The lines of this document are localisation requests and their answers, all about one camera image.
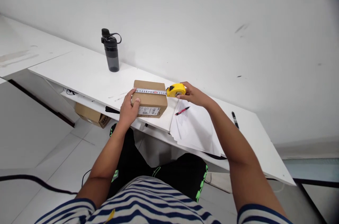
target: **stack of paper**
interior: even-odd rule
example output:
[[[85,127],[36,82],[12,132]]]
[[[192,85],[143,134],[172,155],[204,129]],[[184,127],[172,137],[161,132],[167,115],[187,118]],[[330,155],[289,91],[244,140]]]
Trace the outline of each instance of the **stack of paper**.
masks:
[[[179,100],[174,113],[190,107],[179,115],[173,115],[171,135],[178,145],[198,151],[225,156],[205,108],[186,100]]]

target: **cardboard box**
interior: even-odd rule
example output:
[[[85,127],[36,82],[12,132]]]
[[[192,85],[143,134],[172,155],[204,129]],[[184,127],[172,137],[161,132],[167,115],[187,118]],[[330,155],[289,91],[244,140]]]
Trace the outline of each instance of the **cardboard box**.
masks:
[[[164,83],[140,80],[134,81],[134,87],[150,90],[166,90]],[[140,99],[138,117],[160,118],[167,108],[167,97],[165,95],[133,93],[132,104],[136,98]]]
[[[76,103],[75,112],[85,121],[97,125],[98,127],[104,128],[111,120],[110,117],[101,114],[89,107]]]

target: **striped shirt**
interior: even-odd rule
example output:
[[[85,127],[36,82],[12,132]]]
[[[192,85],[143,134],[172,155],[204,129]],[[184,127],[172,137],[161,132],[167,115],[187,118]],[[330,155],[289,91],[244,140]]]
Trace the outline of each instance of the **striped shirt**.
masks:
[[[238,223],[291,224],[281,214],[261,205],[245,205]],[[220,223],[179,191],[161,180],[140,176],[125,185],[99,209],[89,199],[70,200],[36,221],[36,224],[97,223]]]

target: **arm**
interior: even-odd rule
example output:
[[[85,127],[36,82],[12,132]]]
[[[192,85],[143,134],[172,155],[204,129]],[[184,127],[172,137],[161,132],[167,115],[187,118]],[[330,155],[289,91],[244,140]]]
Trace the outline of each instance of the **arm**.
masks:
[[[186,95],[179,95],[177,98],[206,108],[211,117],[230,164],[232,191],[237,211],[246,204],[260,204],[286,216],[261,170],[254,151],[240,130],[214,100],[188,82],[183,84],[187,87]]]
[[[138,115],[140,99],[136,99],[133,107],[131,97],[135,88],[127,93],[120,110],[119,122],[95,161],[91,173],[76,198],[88,198],[99,208],[106,201],[109,187],[117,168],[123,148],[125,134]]]

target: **pen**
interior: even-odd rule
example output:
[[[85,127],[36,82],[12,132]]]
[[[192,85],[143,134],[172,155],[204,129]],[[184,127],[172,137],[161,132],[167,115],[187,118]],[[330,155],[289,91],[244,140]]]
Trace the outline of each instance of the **pen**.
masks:
[[[234,112],[232,112],[232,116],[233,116],[234,124],[235,124],[236,127],[239,129],[239,125],[238,125],[238,123],[237,123],[236,115],[234,114]]]
[[[190,107],[186,107],[185,109],[182,109],[180,112],[176,113],[175,115],[179,115],[181,114],[182,112],[186,111],[187,109],[189,109]]]

